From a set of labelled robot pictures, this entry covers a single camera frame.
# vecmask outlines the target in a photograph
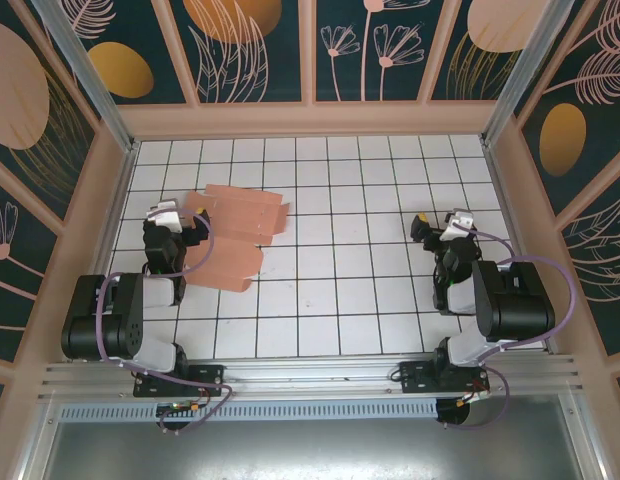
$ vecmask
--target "white tile floor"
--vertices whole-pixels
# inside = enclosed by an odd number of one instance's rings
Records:
[[[415,214],[437,225],[469,207],[508,238],[473,135],[144,142],[111,271],[145,263],[150,206],[208,183],[281,193],[292,208],[248,291],[189,285],[180,307],[146,310],[146,331],[195,359],[431,351],[475,320],[434,311],[433,256],[409,238]],[[480,245],[486,259],[507,256]]]

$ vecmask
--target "wall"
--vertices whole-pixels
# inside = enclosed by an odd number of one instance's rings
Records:
[[[122,156],[25,4],[0,0],[0,478],[62,358]]]
[[[62,5],[132,133],[174,139],[479,132],[546,3]]]
[[[620,1],[575,2],[571,18],[495,152],[522,246],[578,279],[557,345],[575,355],[620,478]],[[565,282],[541,274],[564,313]]]

